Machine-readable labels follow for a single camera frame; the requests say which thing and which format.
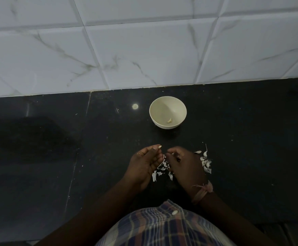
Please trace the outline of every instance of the tiled wall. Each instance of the tiled wall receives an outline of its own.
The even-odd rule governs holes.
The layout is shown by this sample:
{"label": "tiled wall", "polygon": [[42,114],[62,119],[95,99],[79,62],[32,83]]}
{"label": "tiled wall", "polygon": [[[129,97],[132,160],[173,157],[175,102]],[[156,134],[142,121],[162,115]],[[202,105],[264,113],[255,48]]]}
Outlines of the tiled wall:
{"label": "tiled wall", "polygon": [[0,0],[0,96],[298,77],[298,0]]}

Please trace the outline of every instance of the plaid shirt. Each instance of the plaid shirt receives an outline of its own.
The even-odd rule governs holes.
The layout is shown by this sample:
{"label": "plaid shirt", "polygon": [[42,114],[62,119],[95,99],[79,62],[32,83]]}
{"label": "plaid shirt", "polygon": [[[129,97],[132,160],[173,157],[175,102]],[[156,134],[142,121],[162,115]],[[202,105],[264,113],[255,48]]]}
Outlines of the plaid shirt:
{"label": "plaid shirt", "polygon": [[168,200],[134,211],[116,223],[96,245],[235,245],[203,217]]}

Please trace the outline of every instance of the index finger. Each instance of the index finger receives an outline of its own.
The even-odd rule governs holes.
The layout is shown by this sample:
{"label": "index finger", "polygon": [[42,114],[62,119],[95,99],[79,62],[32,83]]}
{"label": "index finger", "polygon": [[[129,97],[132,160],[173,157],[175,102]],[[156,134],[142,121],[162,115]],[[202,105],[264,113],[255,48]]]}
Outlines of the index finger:
{"label": "index finger", "polygon": [[168,153],[172,154],[177,154],[177,156],[180,158],[180,160],[182,159],[182,157],[184,157],[184,154],[187,150],[182,148],[182,147],[179,147],[179,146],[176,146],[176,147],[173,147],[173,148],[170,148],[167,150]]}
{"label": "index finger", "polygon": [[[151,146],[148,146],[148,147],[146,147],[146,148],[143,148],[143,149],[141,149],[140,151],[138,151],[137,154],[140,155],[141,157],[143,157],[149,150],[152,149],[153,146],[157,146],[157,147],[159,147],[160,144],[151,145]],[[160,153],[161,153],[161,149],[158,149],[157,154],[160,154]]]}

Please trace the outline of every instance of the pink string bracelet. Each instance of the pink string bracelet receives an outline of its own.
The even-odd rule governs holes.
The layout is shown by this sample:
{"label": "pink string bracelet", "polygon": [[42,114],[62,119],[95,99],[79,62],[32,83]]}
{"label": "pink string bracelet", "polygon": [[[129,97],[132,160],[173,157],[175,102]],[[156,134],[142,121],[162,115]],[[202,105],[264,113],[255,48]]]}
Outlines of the pink string bracelet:
{"label": "pink string bracelet", "polygon": [[212,193],[212,183],[210,181],[208,181],[208,184],[206,185],[194,185],[196,187],[201,187],[201,189],[199,190],[199,192],[197,192],[197,194],[195,195],[195,197],[192,200],[193,204],[198,204],[198,202],[207,194],[207,193]]}

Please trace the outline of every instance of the bowl rim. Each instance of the bowl rim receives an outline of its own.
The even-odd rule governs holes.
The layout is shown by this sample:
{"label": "bowl rim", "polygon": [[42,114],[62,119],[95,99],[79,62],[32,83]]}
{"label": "bowl rim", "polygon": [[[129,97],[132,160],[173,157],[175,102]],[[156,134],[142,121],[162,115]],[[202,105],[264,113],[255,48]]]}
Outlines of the bowl rim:
{"label": "bowl rim", "polygon": [[[152,116],[151,116],[151,112],[150,112],[152,104],[153,104],[156,100],[161,99],[161,98],[163,98],[163,97],[171,97],[171,98],[175,98],[175,99],[179,100],[179,101],[183,104],[183,106],[184,106],[184,108],[185,108],[185,116],[184,116],[183,120],[180,121],[178,124],[175,124],[175,125],[163,125],[163,124],[160,124],[160,123],[156,122],[156,121],[152,118]],[[153,120],[156,124],[159,124],[160,126],[167,127],[167,128],[169,128],[169,127],[179,126],[181,123],[183,123],[183,121],[184,121],[185,118],[187,117],[187,114],[188,114],[188,111],[187,111],[187,107],[185,106],[185,104],[184,104],[180,99],[178,99],[178,98],[176,98],[176,97],[172,97],[172,96],[162,96],[162,97],[156,98],[154,101],[152,101],[152,103],[151,103],[151,105],[150,105],[150,107],[149,107],[149,115],[150,115],[151,120]]]}

